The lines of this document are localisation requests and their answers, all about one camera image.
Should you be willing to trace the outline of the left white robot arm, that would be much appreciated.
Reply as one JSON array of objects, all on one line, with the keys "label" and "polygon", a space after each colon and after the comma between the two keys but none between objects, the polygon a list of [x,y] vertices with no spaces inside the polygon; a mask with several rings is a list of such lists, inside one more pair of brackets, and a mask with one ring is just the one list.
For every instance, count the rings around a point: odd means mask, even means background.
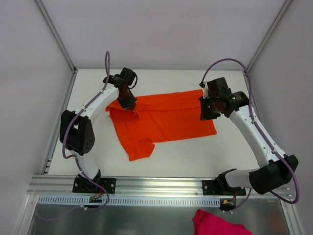
[{"label": "left white robot arm", "polygon": [[73,158],[79,169],[72,191],[74,193],[105,192],[106,181],[90,152],[95,144],[93,124],[99,115],[114,101],[123,110],[133,110],[137,99],[131,90],[136,86],[137,75],[128,68],[119,74],[108,74],[95,95],[74,111],[61,114],[59,140],[64,159]]}]

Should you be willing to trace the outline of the orange t-shirt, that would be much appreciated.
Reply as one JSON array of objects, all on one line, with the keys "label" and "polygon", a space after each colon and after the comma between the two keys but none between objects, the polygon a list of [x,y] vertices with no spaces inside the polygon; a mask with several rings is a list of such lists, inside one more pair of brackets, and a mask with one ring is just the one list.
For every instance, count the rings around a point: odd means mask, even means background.
[{"label": "orange t-shirt", "polygon": [[214,122],[200,119],[202,90],[137,97],[133,110],[118,101],[106,111],[129,161],[151,156],[156,143],[213,136]]}]

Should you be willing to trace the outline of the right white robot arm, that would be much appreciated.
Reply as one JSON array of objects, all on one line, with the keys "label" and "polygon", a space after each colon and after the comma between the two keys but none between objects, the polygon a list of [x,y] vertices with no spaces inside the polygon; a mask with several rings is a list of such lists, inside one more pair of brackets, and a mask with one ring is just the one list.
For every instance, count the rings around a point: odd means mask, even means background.
[{"label": "right white robot arm", "polygon": [[289,183],[298,167],[298,159],[287,155],[275,143],[249,106],[246,94],[242,91],[233,93],[223,77],[201,82],[200,87],[203,90],[199,98],[200,119],[213,120],[221,115],[230,119],[244,136],[259,166],[221,173],[217,190],[221,194],[229,194],[235,187],[245,187],[263,195]]}]

